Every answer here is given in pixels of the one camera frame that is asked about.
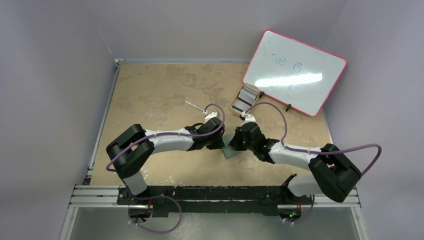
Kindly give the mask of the green card holder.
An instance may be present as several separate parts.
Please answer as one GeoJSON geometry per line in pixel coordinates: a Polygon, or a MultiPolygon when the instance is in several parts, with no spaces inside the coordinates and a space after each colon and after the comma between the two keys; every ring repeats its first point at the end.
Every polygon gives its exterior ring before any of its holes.
{"type": "Polygon", "coordinates": [[[229,134],[225,134],[222,137],[223,143],[224,143],[224,147],[221,149],[225,158],[228,160],[230,158],[233,158],[237,155],[239,155],[241,152],[240,151],[236,151],[234,150],[231,146],[230,146],[230,141],[234,138],[234,135],[232,133],[229,134]]]}

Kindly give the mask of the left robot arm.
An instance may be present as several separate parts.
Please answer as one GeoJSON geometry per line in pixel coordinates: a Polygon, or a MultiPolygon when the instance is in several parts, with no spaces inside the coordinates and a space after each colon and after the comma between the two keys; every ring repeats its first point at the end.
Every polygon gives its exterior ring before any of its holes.
{"type": "Polygon", "coordinates": [[[224,146],[224,129],[223,121],[216,116],[174,131],[151,131],[134,124],[106,147],[110,158],[106,170],[115,172],[130,191],[130,199],[142,205],[148,201],[149,191],[141,169],[151,155],[220,149],[224,146]]]}

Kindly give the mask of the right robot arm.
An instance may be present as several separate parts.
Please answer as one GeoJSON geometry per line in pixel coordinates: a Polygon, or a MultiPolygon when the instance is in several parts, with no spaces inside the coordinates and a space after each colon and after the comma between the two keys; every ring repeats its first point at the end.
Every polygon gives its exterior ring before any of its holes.
{"type": "Polygon", "coordinates": [[[283,184],[280,196],[288,204],[302,196],[323,194],[342,203],[361,179],[359,169],[344,155],[330,155],[333,144],[322,148],[306,148],[267,138],[260,127],[248,122],[235,129],[229,145],[236,151],[252,151],[262,162],[284,164],[310,171],[307,175],[291,175],[283,184]]]}

